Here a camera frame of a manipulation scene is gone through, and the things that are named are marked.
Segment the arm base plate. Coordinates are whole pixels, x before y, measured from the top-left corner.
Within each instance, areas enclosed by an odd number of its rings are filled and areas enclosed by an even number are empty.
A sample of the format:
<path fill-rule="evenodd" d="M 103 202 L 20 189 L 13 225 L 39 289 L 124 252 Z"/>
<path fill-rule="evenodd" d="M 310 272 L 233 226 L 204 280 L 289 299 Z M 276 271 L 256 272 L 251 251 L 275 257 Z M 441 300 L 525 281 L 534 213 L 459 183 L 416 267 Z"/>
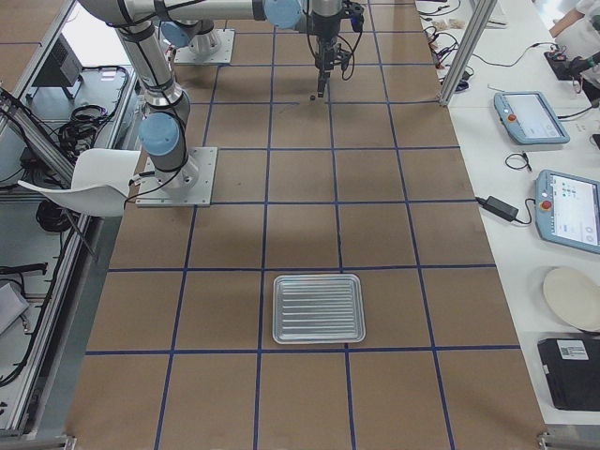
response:
<path fill-rule="evenodd" d="M 218 160 L 216 147 L 189 147 L 187 163 L 174 177 L 174 172 L 161 172 L 148 157 L 145 170 L 154 172 L 140 183 L 139 207 L 209 206 L 212 199 Z"/>
<path fill-rule="evenodd" d="M 213 66 L 229 65 L 233 56 L 233 29 L 213 29 L 197 35 L 186 47 L 179 47 L 174 54 L 176 65 Z"/>

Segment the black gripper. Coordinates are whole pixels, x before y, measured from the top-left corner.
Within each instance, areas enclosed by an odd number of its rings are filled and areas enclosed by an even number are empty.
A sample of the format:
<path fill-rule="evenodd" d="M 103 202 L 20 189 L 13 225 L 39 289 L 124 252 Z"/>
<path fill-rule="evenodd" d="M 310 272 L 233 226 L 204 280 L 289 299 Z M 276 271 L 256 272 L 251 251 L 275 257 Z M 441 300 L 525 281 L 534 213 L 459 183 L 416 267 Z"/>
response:
<path fill-rule="evenodd" d="M 311 14 L 312 30 L 317 38 L 318 51 L 315 66 L 319 69 L 317 96 L 324 97 L 324 91 L 329 81 L 329 72 L 334 68 L 337 57 L 337 37 L 340 29 L 341 14 L 322 16 Z"/>

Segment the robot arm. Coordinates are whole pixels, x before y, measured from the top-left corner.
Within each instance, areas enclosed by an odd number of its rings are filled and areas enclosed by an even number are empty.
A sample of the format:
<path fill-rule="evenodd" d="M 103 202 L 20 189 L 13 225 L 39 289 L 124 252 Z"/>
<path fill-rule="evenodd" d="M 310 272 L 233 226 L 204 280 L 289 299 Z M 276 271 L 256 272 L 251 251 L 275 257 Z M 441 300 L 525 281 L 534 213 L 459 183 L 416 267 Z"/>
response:
<path fill-rule="evenodd" d="M 119 38 L 145 87 L 145 98 L 153 112 L 171 110 L 180 126 L 186 117 L 175 110 L 183 90 L 162 53 L 154 20 L 172 23 L 187 37 L 194 37 L 213 20 L 268 21 L 282 29 L 293 29 L 315 37 L 310 46 L 319 70 L 317 95 L 324 95 L 331 71 L 346 68 L 353 52 L 342 49 L 340 24 L 352 22 L 363 30 L 363 8 L 351 1 L 82 1 L 91 15 L 117 30 Z"/>
<path fill-rule="evenodd" d="M 208 55 L 220 47 L 220 40 L 211 20 L 193 23 L 162 22 L 159 31 L 175 48 L 190 48 L 193 53 Z"/>

